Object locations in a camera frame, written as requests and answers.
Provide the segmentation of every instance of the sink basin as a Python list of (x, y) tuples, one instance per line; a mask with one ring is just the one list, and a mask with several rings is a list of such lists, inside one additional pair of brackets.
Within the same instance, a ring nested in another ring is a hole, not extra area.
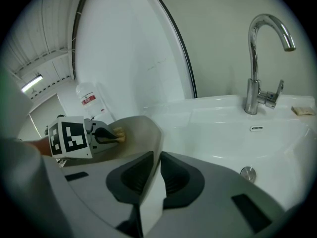
[(163, 131), (163, 151), (230, 168), (256, 171), (255, 185), (288, 210), (302, 202), (317, 168), (317, 119), (292, 106), (312, 107), (313, 97), (282, 95), (274, 110), (244, 112), (244, 98), (208, 97), (145, 108)]

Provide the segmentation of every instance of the white wall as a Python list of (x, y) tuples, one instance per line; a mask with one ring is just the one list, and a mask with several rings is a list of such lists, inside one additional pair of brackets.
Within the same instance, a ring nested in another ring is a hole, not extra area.
[(33, 123), (41, 137), (45, 137), (44, 132), (46, 126), (50, 126), (50, 124), (56, 120), (58, 115), (65, 115), (65, 112), (57, 95), (49, 98), (30, 113)]
[(68, 117), (83, 116), (84, 118), (90, 118), (76, 94), (76, 86), (77, 82), (72, 80), (59, 88), (57, 96), (60, 104)]
[(278, 17), (291, 32), (296, 50), (285, 52), (268, 26), (257, 39), (259, 79), (284, 94), (317, 97), (316, 55), (298, 20), (281, 0), (163, 0), (184, 39), (199, 97), (246, 95), (251, 76), (248, 29), (260, 13)]
[(27, 116), (17, 138), (23, 141), (33, 141), (41, 139), (37, 133), (30, 116)]
[(155, 0), (86, 0), (76, 37), (76, 76), (79, 83), (94, 83), (114, 119), (191, 98), (184, 91), (189, 80), (179, 76), (187, 73), (186, 61), (167, 22)]
[(32, 112), (34, 109), (36, 109), (39, 105), (41, 105), (42, 103), (44, 103), (45, 101), (47, 101), (49, 98), (51, 98), (52, 96), (56, 95), (59, 91), (62, 91), (64, 86), (66, 85), (66, 83), (74, 81), (73, 79), (71, 79), (71, 77), (66, 78), (54, 85), (52, 85), (50, 88), (48, 88), (45, 93), (38, 95), (36, 97), (34, 97), (32, 99), (33, 102), (33, 106), (30, 110), (30, 112)]

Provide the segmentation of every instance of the ceiling light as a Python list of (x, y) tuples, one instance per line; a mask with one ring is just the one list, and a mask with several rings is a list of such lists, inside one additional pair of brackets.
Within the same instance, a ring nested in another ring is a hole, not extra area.
[(36, 78), (32, 79), (29, 83), (27, 83), (25, 86), (22, 87), (22, 92), (27, 91), (28, 89), (30, 89), (32, 86), (34, 86), (37, 82), (39, 82), (42, 79), (43, 79), (42, 75), (38, 75)]

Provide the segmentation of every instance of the faucet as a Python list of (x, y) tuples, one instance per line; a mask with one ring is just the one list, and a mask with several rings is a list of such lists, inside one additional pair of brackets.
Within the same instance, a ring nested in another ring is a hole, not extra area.
[(276, 17), (269, 14), (260, 14), (256, 16), (249, 28), (249, 52), (251, 58), (251, 78), (248, 79), (247, 101), (244, 111), (251, 115), (258, 112), (258, 104), (264, 104), (274, 109), (280, 93), (283, 91), (284, 81), (281, 80), (276, 93), (265, 92), (261, 90), (261, 81), (258, 79), (258, 54), (256, 49), (256, 40), (258, 30), (261, 26), (268, 25), (278, 34), (284, 51), (295, 50), (295, 45), (286, 26)]

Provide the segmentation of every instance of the curved rod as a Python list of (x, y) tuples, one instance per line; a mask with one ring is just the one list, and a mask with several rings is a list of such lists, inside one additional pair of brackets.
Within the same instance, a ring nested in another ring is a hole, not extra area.
[(261, 26), (268, 25), (272, 27), (278, 34), (283, 48), (285, 51), (295, 50), (295, 45), (292, 39), (291, 34), (287, 30), (286, 26), (276, 17), (270, 14), (260, 14), (256, 16), (250, 25), (249, 28), (249, 52), (251, 58), (251, 80), (258, 80), (258, 55), (256, 49), (256, 40), (258, 30)]

